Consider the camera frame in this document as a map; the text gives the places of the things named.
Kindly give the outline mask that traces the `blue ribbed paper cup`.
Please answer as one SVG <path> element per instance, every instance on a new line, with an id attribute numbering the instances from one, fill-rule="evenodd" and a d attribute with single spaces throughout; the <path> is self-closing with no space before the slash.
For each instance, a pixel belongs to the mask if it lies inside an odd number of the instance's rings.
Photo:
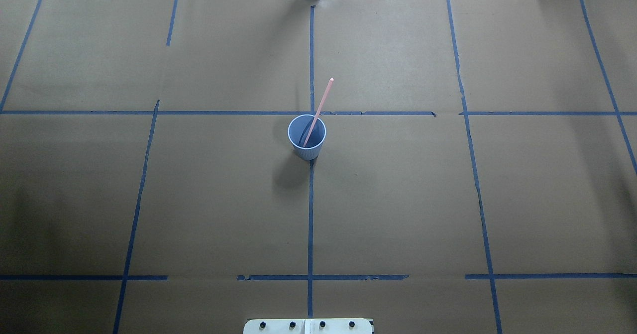
<path id="1" fill-rule="evenodd" d="M 287 136 L 294 153 L 304 161 L 312 161 L 319 156 L 327 137 L 327 128 L 323 120 L 311 114 L 294 118 L 288 125 Z"/>

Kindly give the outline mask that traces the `brown paper table cover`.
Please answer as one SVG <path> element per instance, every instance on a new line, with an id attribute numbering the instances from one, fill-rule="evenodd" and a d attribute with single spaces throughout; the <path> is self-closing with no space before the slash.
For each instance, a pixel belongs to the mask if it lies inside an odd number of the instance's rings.
<path id="1" fill-rule="evenodd" d="M 1 332 L 634 334 L 635 34 L 636 0 L 1 0 Z"/>

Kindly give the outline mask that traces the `white bracket with screws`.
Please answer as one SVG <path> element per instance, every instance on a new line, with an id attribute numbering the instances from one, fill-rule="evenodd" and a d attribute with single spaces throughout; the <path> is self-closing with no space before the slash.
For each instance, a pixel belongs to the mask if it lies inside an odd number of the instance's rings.
<path id="1" fill-rule="evenodd" d="M 373 334 L 366 318 L 291 318 L 248 320 L 244 334 Z"/>

